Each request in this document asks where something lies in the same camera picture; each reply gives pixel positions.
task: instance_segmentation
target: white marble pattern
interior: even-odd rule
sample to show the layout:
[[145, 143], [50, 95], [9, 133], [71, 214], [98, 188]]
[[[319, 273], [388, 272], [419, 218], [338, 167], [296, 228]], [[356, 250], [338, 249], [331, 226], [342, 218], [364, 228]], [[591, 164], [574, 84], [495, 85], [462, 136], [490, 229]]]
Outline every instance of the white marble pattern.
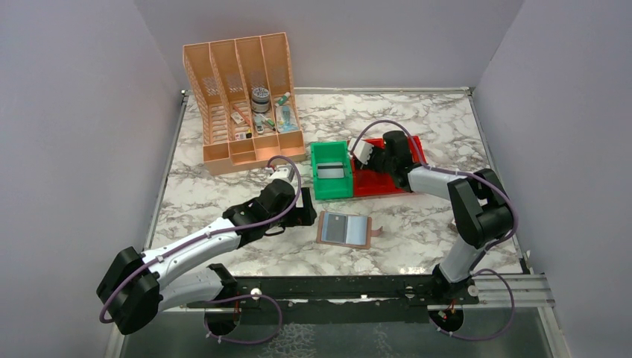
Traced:
[[[308, 153], [310, 142], [350, 139], [374, 120], [394, 119], [420, 136], [430, 163], [469, 171], [488, 166], [463, 94], [320, 94], [297, 95], [296, 101]], [[380, 137], [392, 129], [377, 125], [367, 137]], [[262, 169], [211, 176], [202, 164], [201, 131], [200, 113], [191, 96], [152, 247], [209, 224], [230, 205], [257, 196], [265, 185]], [[303, 185], [312, 186], [309, 158], [298, 167]], [[448, 228], [450, 203], [430, 195], [317, 201], [315, 208], [371, 216], [373, 226], [384, 226], [384, 233], [372, 238], [369, 250], [357, 250], [317, 244], [316, 225], [294, 227], [209, 263], [223, 263], [234, 275], [422, 274], [432, 271], [456, 239]], [[506, 242], [495, 248], [479, 265], [483, 267], [520, 272], [514, 245]]]

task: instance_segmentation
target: gray wall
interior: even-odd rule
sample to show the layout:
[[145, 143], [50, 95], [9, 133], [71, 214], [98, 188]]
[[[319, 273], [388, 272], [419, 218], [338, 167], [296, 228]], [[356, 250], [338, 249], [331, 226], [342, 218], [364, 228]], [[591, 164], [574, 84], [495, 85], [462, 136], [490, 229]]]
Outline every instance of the gray wall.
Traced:
[[102, 356], [95, 290], [142, 245], [178, 89], [131, 0], [0, 1], [0, 356]]
[[526, 0], [475, 90], [574, 357], [626, 357], [632, 2]]
[[298, 87], [475, 86], [522, 0], [134, 0], [183, 88], [182, 46], [287, 32]]

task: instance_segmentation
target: green tray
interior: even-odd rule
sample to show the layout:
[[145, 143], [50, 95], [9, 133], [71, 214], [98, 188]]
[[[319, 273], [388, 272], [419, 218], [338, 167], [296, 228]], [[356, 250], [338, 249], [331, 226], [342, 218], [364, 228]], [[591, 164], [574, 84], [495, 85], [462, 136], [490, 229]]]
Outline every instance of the green tray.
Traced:
[[[314, 173], [314, 193], [317, 200], [351, 198], [353, 196], [353, 176], [347, 152], [347, 141], [312, 143], [312, 171]], [[319, 178], [318, 164], [340, 162], [344, 178]]]

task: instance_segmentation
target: red tray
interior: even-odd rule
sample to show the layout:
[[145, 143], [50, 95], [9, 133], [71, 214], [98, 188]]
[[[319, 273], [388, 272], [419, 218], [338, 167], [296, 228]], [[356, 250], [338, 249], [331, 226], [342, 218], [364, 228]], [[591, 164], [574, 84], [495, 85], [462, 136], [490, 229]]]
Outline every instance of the red tray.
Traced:
[[[413, 136], [414, 141], [421, 150], [423, 160], [426, 161], [426, 156], [423, 154], [423, 148], [418, 136]], [[382, 138], [365, 139], [366, 142], [380, 148], [384, 148], [384, 140]], [[418, 162], [419, 157], [414, 150], [412, 141], [408, 140], [408, 146], [413, 154], [413, 161]], [[351, 160], [351, 172], [353, 173], [353, 197], [359, 196], [371, 196], [371, 195], [387, 195], [398, 192], [405, 192], [404, 190], [397, 189], [391, 176], [388, 174], [379, 174], [366, 169], [357, 169], [354, 160]]]

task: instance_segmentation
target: purple cable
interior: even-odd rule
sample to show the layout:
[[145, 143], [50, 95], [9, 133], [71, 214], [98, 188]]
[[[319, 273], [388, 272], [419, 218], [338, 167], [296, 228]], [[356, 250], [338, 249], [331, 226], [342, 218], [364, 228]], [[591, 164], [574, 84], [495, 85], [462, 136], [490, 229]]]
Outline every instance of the purple cable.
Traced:
[[507, 332], [507, 330], [509, 329], [509, 327], [511, 327], [511, 324], [514, 322], [514, 316], [516, 315], [516, 301], [514, 300], [514, 292], [511, 291], [511, 287], [509, 287], [509, 283], [507, 283], [507, 281], [502, 278], [502, 276], [492, 270], [491, 268], [483, 268], [481, 270], [478, 270], [475, 274], [473, 274], [472, 276], [479, 276], [482, 272], [491, 272], [492, 274], [498, 276], [498, 278], [504, 283], [505, 287], [507, 287], [507, 291], [509, 292], [509, 299], [511, 301], [511, 315], [509, 316], [509, 321], [507, 321], [507, 324], [498, 332], [489, 335], [489, 336], [484, 336], [484, 337], [468, 337], [468, 336], [461, 336], [460, 334], [457, 333], [450, 333], [448, 331], [445, 331], [441, 328], [439, 328], [439, 326], [437, 326], [437, 324], [430, 320], [430, 322], [432, 322], [432, 324], [434, 324], [434, 326], [437, 328], [437, 330], [443, 334], [446, 334], [447, 336], [450, 336], [452, 338], [456, 338], [456, 339], [462, 339], [464, 341], [470, 341], [470, 342], [480, 342], [480, 341], [490, 341], [492, 339], [498, 338], [499, 336], [501, 336], [503, 333]]
[[[259, 227], [259, 226], [263, 226], [263, 225], [267, 225], [270, 224], [271, 222], [275, 222], [276, 220], [281, 219], [285, 214], [289, 213], [290, 210], [292, 210], [292, 208], [294, 207], [294, 205], [296, 205], [297, 201], [298, 201], [298, 197], [300, 196], [300, 186], [301, 186], [301, 181], [300, 181], [300, 173], [298, 171], [298, 168], [296, 167], [296, 164], [294, 164], [294, 162], [283, 155], [275, 155], [274, 157], [270, 158], [268, 160], [268, 164], [266, 166], [270, 166], [270, 163], [272, 163], [272, 160], [275, 159], [283, 159], [284, 161], [288, 162], [291, 166], [292, 169], [294, 169], [294, 172], [296, 173], [297, 176], [297, 182], [298, 182], [298, 189], [297, 189], [297, 194], [296, 196], [294, 196], [294, 200], [292, 200], [292, 202], [290, 203], [290, 205], [288, 207], [285, 208], [285, 210], [283, 210], [279, 215], [274, 216], [272, 218], [269, 218], [268, 220], [264, 220], [263, 222], [256, 222], [254, 224], [248, 224], [248, 225], [242, 225], [242, 226], [238, 226], [238, 227], [227, 227], [224, 229], [219, 229], [219, 230], [215, 230], [211, 233], [208, 234], [202, 234], [200, 236], [196, 236], [193, 239], [190, 239], [187, 242], [184, 242], [183, 244], [178, 245], [175, 248], [172, 248], [171, 250], [165, 252], [162, 255], [162, 258], [166, 259], [167, 257], [170, 257], [171, 255], [177, 253], [178, 251], [182, 250], [183, 248], [186, 248], [190, 245], [195, 244], [196, 242], [206, 239], [208, 237], [214, 236], [214, 235], [218, 235], [220, 233], [229, 233], [229, 232], [233, 232], [233, 231], [239, 231], [239, 230], [246, 230], [246, 229], [252, 229], [254, 227]], [[112, 294], [109, 296], [109, 298], [105, 301], [105, 304], [103, 305], [103, 308], [101, 308], [101, 312], [99, 313], [99, 321], [101, 323], [112, 323], [114, 322], [113, 318], [105, 318], [105, 313], [107, 312], [107, 309], [110, 308], [110, 305], [112, 304], [112, 301], [114, 301], [114, 298], [116, 298], [116, 296], [121, 293], [121, 291], [123, 290], [123, 288], [125, 287], [125, 285], [127, 285], [131, 280], [134, 279], [134, 277], [136, 277], [139, 273], [143, 272], [145, 269], [149, 268], [150, 266], [154, 265], [158, 263], [158, 259], [155, 258], [153, 260], [148, 261], [146, 264], [144, 264], [143, 266], [138, 267], [134, 272], [132, 272], [129, 276], [127, 276], [123, 282], [121, 282], [120, 285], [118, 285], [118, 287], [116, 287], [116, 289], [112, 292]]]
[[213, 332], [211, 332], [211, 330], [209, 328], [209, 325], [206, 324], [206, 320], [205, 320], [204, 321], [204, 327], [206, 328], [206, 331], [208, 332], [208, 335], [206, 337], [211, 336], [213, 338], [216, 338], [216, 339], [218, 339], [218, 342], [226, 341], [226, 342], [231, 342], [231, 343], [237, 343], [239, 345], [259, 345], [261, 343], [265, 343], [265, 342], [271, 340], [277, 334], [279, 334], [279, 332], [281, 331], [281, 327], [283, 326], [283, 313], [281, 311], [281, 306], [279, 306], [277, 301], [274, 300], [274, 298], [272, 298], [270, 296], [266, 296], [266, 295], [241, 295], [241, 296], [235, 296], [235, 297], [231, 297], [231, 298], [225, 298], [224, 300], [207, 301], [207, 303], [208, 304], [225, 304], [226, 302], [234, 302], [234, 301], [243, 300], [244, 298], [255, 298], [255, 297], [265, 298], [266, 300], [272, 302], [272, 304], [276, 308], [276, 311], [279, 313], [279, 323], [276, 325], [276, 329], [274, 330], [274, 333], [272, 333], [271, 335], [269, 335], [269, 336], [267, 336], [267, 337], [265, 337], [263, 339], [257, 339], [256, 341], [241, 341], [239, 339], [224, 338], [223, 336], [216, 336], [215, 334], [213, 334]]
[[507, 207], [509, 208], [509, 211], [511, 212], [511, 216], [513, 217], [513, 227], [507, 233], [507, 235], [503, 236], [501, 239], [498, 239], [496, 241], [493, 241], [493, 242], [487, 244], [487, 246], [485, 247], [485, 250], [483, 251], [483, 254], [481, 256], [479, 256], [474, 261], [472, 266], [470, 267], [470, 271], [472, 271], [476, 267], [476, 265], [478, 265], [478, 263], [481, 262], [481, 260], [483, 259], [483, 257], [485, 256], [485, 253], [487, 253], [487, 251], [489, 251], [494, 246], [502, 244], [503, 242], [509, 240], [516, 233], [516, 230], [518, 230], [518, 222], [519, 222], [518, 212], [516, 211], [516, 208], [514, 207], [514, 204], [511, 203], [511, 201], [509, 200], [509, 197], [501, 189], [499, 189], [498, 187], [496, 187], [495, 185], [493, 185], [489, 181], [479, 177], [478, 175], [474, 175], [473, 173], [461, 172], [461, 171], [458, 171], [458, 170], [448, 170], [448, 169], [442, 169], [442, 168], [437, 168], [437, 167], [434, 167], [434, 166], [430, 166], [428, 163], [426, 163], [423, 160], [423, 156], [421, 155], [421, 150], [420, 150], [419, 146], [417, 145], [417, 143], [414, 141], [412, 134], [403, 125], [401, 125], [400, 123], [397, 123], [395, 121], [391, 121], [390, 119], [379, 119], [379, 120], [371, 123], [362, 132], [360, 132], [360, 135], [358, 135], [358, 138], [353, 143], [353, 147], [351, 147], [351, 153], [353, 153], [353, 151], [356, 149], [356, 146], [358, 145], [358, 142], [364, 136], [364, 134], [367, 133], [369, 128], [371, 128], [374, 125], [377, 125], [379, 123], [388, 123], [388, 124], [396, 125], [397, 127], [399, 127], [399, 129], [404, 131], [406, 136], [408, 136], [408, 138], [411, 140], [411, 142], [413, 144], [413, 148], [414, 148], [415, 152], [417, 153], [417, 157], [419, 158], [419, 161], [420, 161], [421, 165], [424, 168], [426, 168], [426, 169], [428, 169], [430, 171], [433, 171], [433, 172], [440, 172], [440, 173], [451, 174], [451, 175], [463, 175], [463, 176], [472, 178], [472, 179], [478, 181], [479, 183], [482, 183], [483, 185], [487, 186], [488, 188], [492, 189], [496, 194], [498, 194], [502, 198], [502, 200], [504, 200], [507, 203]]

